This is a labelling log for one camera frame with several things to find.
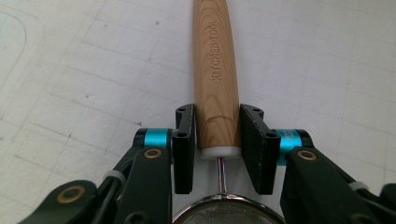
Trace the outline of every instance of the wooden handle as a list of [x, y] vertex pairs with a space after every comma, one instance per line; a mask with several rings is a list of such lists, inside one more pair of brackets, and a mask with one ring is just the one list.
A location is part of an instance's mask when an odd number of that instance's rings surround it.
[[193, 59], [198, 148], [240, 147], [233, 35], [225, 0], [194, 0]]

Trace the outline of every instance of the white surface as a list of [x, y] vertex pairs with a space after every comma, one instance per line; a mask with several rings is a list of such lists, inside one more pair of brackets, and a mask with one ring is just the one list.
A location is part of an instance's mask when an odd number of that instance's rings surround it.
[[[378, 193], [396, 182], [396, 2], [229, 0], [240, 102], [271, 128], [301, 128]], [[174, 127], [193, 101], [192, 0], [0, 0], [0, 223], [57, 186], [100, 183], [143, 127]], [[194, 189], [217, 192], [195, 158]], [[257, 196], [240, 160], [228, 189]]]

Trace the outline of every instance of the metal rod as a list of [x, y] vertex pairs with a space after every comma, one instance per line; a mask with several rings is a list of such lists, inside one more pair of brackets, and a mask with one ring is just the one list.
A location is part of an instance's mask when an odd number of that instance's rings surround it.
[[225, 178], [225, 164], [223, 158], [218, 158], [218, 172], [219, 172], [219, 193], [227, 194], [227, 185]]

